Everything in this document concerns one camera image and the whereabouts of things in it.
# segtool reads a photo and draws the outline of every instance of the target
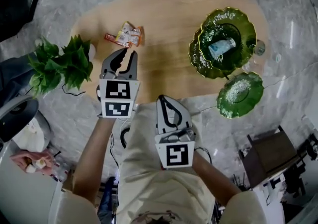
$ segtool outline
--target floor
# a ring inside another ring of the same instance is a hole
[[[2,58],[32,52],[34,40],[41,35],[65,45],[79,16],[110,1],[39,0],[33,21],[18,35],[0,43]],[[265,91],[261,102],[241,118],[226,119],[217,109],[209,108],[216,105],[215,94],[182,100],[193,112],[205,109],[202,111],[204,146],[211,153],[214,166],[227,176],[243,174],[237,152],[248,146],[247,134],[258,135],[281,125],[297,147],[313,131],[304,109],[318,80],[318,23],[314,8],[309,0],[256,1],[269,23],[272,50],[262,76]],[[96,123],[99,104],[84,94],[73,97],[56,89],[40,97],[40,110],[53,128],[52,143],[60,148],[64,157],[76,163]],[[119,141],[122,124],[123,121],[117,120],[113,130],[114,153],[119,161],[123,150]],[[103,179],[115,170],[116,165],[107,154]]]

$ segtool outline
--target wooden table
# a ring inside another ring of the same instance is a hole
[[[227,6],[246,13],[255,26],[257,38],[266,45],[261,57],[251,58],[252,70],[261,75],[270,50],[267,22],[255,0],[115,0],[93,8],[72,28],[71,35],[80,34],[83,39],[90,39],[97,49],[90,76],[92,82],[84,82],[83,90],[96,98],[101,64],[121,48],[104,40],[104,35],[117,35],[123,22],[129,21],[136,27],[142,26],[145,33],[142,44],[128,51],[138,53],[137,79],[141,86],[136,103],[155,101],[160,94],[179,99],[218,93],[227,80],[199,75],[190,64],[188,47],[206,15]]]

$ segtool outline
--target person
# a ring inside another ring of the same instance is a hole
[[[201,119],[201,114],[192,117],[196,132]],[[97,121],[76,167],[73,193],[65,193],[60,203],[59,224],[100,223],[94,202],[114,122],[108,118]],[[119,167],[117,223],[207,224],[215,198],[226,207],[221,224],[266,223],[254,192],[241,192],[197,151],[193,155],[194,173],[161,170],[155,134],[155,105],[139,105]]]

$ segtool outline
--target green glass bowl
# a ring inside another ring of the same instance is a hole
[[[258,74],[243,72],[229,80],[221,89],[217,108],[226,118],[240,117],[255,107],[263,91],[263,80]]]
[[[215,79],[217,77],[225,77],[226,75],[230,75],[232,71],[221,71],[211,65],[210,62],[204,59],[202,53],[199,50],[199,41],[198,36],[201,33],[201,29],[197,30],[194,33],[194,37],[192,42],[189,45],[189,58],[192,66],[195,67],[197,73],[202,75],[203,77],[208,77]]]
[[[222,59],[213,58],[209,46],[227,38],[234,39],[236,46],[222,54]],[[254,25],[247,15],[238,9],[226,7],[223,10],[216,9],[207,15],[201,24],[198,40],[203,57],[213,67],[222,71],[232,71],[248,62],[254,53],[257,38]]]

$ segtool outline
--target jeans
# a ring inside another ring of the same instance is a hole
[[[113,187],[115,177],[110,177],[105,185],[103,197],[101,198],[98,208],[98,218],[101,224],[111,224],[113,220],[113,201],[111,197],[111,190]]]

